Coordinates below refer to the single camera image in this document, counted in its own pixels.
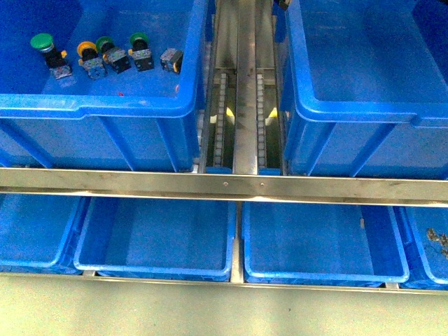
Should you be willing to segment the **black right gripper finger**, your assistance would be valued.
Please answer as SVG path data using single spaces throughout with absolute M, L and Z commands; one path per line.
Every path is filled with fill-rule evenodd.
M 283 10 L 287 10 L 291 4 L 291 0 L 278 0 L 279 7 Z

